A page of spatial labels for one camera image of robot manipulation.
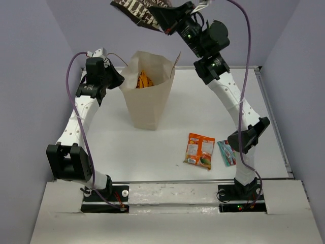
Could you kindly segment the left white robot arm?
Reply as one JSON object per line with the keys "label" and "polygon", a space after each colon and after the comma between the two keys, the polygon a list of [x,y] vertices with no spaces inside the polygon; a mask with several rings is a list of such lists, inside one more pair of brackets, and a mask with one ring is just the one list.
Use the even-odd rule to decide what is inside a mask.
{"label": "left white robot arm", "polygon": [[120,86],[124,77],[102,54],[87,54],[85,68],[76,95],[67,92],[73,111],[66,128],[55,144],[47,146],[46,155],[54,178],[80,183],[106,201],[112,196],[112,180],[95,170],[86,135],[106,90]]}

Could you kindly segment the orange candy bag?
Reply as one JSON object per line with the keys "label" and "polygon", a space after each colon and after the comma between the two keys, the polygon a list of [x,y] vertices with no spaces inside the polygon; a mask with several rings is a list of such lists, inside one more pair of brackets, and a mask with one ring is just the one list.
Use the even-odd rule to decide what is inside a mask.
{"label": "orange candy bag", "polygon": [[184,163],[211,170],[215,138],[189,133]]}

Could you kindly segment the orange Kettle chips bag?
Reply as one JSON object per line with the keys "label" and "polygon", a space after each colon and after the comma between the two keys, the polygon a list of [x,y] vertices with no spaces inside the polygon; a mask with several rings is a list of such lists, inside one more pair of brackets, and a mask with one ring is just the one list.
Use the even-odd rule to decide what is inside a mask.
{"label": "orange Kettle chips bag", "polygon": [[136,88],[148,88],[153,86],[154,83],[152,82],[152,80],[147,76],[145,71],[142,70],[138,77]]}

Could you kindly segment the cream paper bag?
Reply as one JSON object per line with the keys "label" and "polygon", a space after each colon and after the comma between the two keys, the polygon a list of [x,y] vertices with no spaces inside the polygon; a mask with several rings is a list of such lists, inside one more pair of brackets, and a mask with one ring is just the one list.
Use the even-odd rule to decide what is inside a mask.
{"label": "cream paper bag", "polygon": [[[124,82],[119,86],[137,129],[156,130],[168,100],[174,76],[174,62],[162,55],[137,51],[121,71]],[[153,86],[137,88],[138,78],[144,72]]]}

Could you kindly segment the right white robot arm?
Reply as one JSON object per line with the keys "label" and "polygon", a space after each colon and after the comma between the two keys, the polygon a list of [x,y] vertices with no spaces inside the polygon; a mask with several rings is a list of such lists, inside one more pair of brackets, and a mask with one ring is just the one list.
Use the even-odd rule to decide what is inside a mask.
{"label": "right white robot arm", "polygon": [[226,193],[246,199],[262,188],[262,181],[254,168],[254,151],[258,139],[270,125],[267,117],[260,117],[244,97],[245,88],[239,89],[230,68],[220,52],[229,46],[229,32],[220,21],[205,26],[196,21],[200,8],[186,2],[179,7],[149,7],[166,35],[178,33],[198,57],[194,67],[198,76],[218,96],[230,114],[236,131],[228,136],[228,143],[235,151],[236,175],[234,184]]}

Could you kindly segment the brown Kettle chips bag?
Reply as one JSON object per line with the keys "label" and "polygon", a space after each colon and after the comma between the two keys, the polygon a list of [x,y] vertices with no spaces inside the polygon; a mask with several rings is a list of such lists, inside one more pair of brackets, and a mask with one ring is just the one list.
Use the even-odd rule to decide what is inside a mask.
{"label": "brown Kettle chips bag", "polygon": [[169,0],[114,0],[110,5],[121,11],[139,27],[161,32],[160,26],[149,12],[149,7],[172,7]]}

